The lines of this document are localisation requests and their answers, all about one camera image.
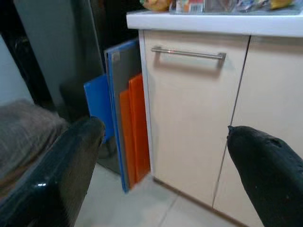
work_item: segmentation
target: kitchen cabinet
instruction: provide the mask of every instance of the kitchen cabinet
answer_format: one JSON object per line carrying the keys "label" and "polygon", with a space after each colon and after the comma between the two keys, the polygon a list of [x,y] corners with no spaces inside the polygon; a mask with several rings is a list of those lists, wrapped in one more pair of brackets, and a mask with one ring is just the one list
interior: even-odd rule
{"label": "kitchen cabinet", "polygon": [[[303,157],[303,38],[253,36],[232,124],[247,125],[286,141]],[[263,226],[228,150],[214,208],[250,226]]]}
{"label": "kitchen cabinet", "polygon": [[[153,176],[210,206],[248,39],[144,31]],[[219,53],[225,60],[205,58]]]}

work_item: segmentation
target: gray cushion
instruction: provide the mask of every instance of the gray cushion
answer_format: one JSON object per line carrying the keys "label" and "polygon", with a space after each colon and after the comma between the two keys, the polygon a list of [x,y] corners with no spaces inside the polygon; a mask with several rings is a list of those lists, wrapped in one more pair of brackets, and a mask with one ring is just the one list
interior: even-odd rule
{"label": "gray cushion", "polygon": [[57,114],[25,100],[0,107],[0,199],[67,126]]}

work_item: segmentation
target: metal bar handle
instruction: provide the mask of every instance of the metal bar handle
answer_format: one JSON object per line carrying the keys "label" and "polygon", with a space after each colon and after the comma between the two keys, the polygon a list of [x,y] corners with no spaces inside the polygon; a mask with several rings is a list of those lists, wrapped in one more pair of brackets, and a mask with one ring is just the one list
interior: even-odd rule
{"label": "metal bar handle", "polygon": [[197,52],[188,52],[188,51],[178,51],[178,50],[173,50],[173,49],[165,49],[165,48],[162,48],[161,46],[154,46],[151,49],[151,51],[156,52],[156,53],[171,53],[171,54],[184,55],[184,56],[190,56],[190,57],[199,57],[199,58],[219,60],[218,68],[221,68],[223,66],[223,63],[226,58],[226,53],[207,54],[207,53],[197,53]]}

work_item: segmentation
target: gray wall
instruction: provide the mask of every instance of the gray wall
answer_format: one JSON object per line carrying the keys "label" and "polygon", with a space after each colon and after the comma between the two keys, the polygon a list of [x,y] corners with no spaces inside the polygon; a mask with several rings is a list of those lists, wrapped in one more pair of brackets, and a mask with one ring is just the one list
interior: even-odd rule
{"label": "gray wall", "polygon": [[19,69],[0,35],[0,105],[20,98],[33,102]]}
{"label": "gray wall", "polygon": [[61,116],[60,85],[103,74],[89,0],[15,0],[42,74]]}

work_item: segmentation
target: white floor tile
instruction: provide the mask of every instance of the white floor tile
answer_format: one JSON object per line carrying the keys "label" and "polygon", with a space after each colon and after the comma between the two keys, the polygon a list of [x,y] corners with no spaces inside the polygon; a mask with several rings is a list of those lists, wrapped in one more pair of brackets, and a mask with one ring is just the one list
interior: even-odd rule
{"label": "white floor tile", "polygon": [[235,227],[236,225],[207,209],[178,197],[161,227]]}
{"label": "white floor tile", "polygon": [[120,177],[96,165],[75,227],[157,227],[176,197],[150,176],[124,194]]}

